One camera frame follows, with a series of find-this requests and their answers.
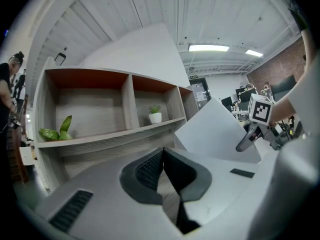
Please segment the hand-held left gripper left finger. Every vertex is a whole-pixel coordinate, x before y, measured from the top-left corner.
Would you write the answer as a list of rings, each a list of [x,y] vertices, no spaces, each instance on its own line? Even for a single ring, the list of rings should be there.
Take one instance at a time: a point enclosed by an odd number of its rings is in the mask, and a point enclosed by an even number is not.
[[[159,204],[143,204],[122,188],[120,175],[129,163],[153,149],[134,152],[92,165],[59,186],[37,207],[36,213],[49,221],[77,191],[92,196],[68,235],[80,240],[179,240],[183,234]]]

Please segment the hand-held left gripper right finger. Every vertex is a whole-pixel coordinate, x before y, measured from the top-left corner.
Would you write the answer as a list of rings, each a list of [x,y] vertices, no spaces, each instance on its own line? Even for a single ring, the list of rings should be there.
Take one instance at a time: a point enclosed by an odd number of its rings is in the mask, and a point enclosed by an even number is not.
[[[258,164],[163,150],[163,169],[179,195],[177,228],[188,234],[220,215],[249,185]]]

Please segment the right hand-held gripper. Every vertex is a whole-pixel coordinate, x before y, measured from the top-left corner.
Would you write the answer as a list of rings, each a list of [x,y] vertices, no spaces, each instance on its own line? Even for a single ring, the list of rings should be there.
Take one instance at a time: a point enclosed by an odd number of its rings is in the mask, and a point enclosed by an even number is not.
[[[238,152],[248,149],[258,138],[269,142],[274,150],[280,150],[279,139],[284,130],[279,124],[270,125],[273,105],[268,97],[251,94],[248,105],[249,119],[244,127],[246,135],[236,146]]]

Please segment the light blue box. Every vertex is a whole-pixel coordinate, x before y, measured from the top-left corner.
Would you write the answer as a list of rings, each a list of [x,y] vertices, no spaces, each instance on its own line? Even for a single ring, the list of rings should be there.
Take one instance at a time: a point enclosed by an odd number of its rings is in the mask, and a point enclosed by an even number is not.
[[[175,132],[175,136],[190,153],[257,164],[261,156],[255,145],[244,151],[236,150],[246,134],[233,115],[214,98]]]

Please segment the person's right forearm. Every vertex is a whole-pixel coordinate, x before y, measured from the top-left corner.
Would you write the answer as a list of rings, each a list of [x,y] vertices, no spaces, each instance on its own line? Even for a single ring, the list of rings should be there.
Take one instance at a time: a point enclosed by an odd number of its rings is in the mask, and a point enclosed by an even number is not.
[[[320,52],[298,83],[273,106],[270,125],[297,114],[304,132],[320,135]]]

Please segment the black glass double door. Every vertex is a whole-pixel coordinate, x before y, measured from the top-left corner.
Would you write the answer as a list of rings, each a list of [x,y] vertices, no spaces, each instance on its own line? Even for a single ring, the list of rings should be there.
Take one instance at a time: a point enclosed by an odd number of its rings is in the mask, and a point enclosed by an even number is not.
[[[195,96],[198,110],[200,111],[210,100],[211,95],[205,78],[195,78],[189,80]]]

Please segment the small plant in white pot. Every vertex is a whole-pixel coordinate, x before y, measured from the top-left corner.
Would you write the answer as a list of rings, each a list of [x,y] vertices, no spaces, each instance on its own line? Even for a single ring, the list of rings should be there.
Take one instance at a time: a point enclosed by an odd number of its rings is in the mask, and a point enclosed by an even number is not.
[[[160,112],[161,106],[154,105],[148,109],[148,116],[151,124],[158,124],[162,122],[162,113]]]

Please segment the green leafy plant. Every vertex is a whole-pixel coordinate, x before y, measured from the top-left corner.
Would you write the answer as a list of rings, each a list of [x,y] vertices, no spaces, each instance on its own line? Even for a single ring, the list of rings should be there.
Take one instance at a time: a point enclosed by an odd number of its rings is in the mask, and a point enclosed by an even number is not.
[[[39,135],[46,142],[71,140],[73,137],[68,133],[69,127],[71,125],[71,121],[72,121],[72,116],[69,115],[63,121],[59,132],[53,129],[40,128],[38,131]]]

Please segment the long ceiling light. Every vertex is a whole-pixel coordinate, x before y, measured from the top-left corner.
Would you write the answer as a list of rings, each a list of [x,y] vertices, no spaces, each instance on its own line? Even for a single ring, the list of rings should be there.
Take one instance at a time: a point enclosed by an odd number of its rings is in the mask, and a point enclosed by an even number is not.
[[[248,49],[245,53],[248,55],[251,55],[251,56],[259,57],[259,58],[261,58],[263,56],[262,53],[251,50],[251,49]]]
[[[188,46],[189,52],[227,52],[229,46],[215,45],[215,44],[190,44]]]

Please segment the grey wooden desk with shelves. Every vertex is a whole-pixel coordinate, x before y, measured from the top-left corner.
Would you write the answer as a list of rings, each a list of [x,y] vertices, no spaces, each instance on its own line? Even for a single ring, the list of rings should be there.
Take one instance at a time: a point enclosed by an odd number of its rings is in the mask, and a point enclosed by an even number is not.
[[[149,107],[162,122],[151,124]],[[175,132],[196,113],[190,87],[109,68],[58,66],[48,57],[33,98],[34,147],[44,186],[53,192],[85,169],[130,153],[183,148]],[[70,140],[45,141],[72,116]]]

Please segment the person's black shirt torso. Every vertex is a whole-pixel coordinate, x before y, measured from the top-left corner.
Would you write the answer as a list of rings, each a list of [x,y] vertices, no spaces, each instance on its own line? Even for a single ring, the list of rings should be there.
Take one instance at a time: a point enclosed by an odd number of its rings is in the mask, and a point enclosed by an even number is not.
[[[290,0],[287,3],[287,7],[298,27],[299,32],[301,33],[302,31],[306,30],[308,28],[308,25],[305,22],[304,18],[301,16],[296,4]]]

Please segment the black rounded frame fixture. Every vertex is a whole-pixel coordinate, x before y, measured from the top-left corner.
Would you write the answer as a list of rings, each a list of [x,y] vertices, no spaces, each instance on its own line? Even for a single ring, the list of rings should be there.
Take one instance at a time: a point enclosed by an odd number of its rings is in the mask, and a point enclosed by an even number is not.
[[[61,66],[63,62],[66,60],[66,55],[64,53],[59,52],[58,55],[55,57],[54,61],[57,66]]]

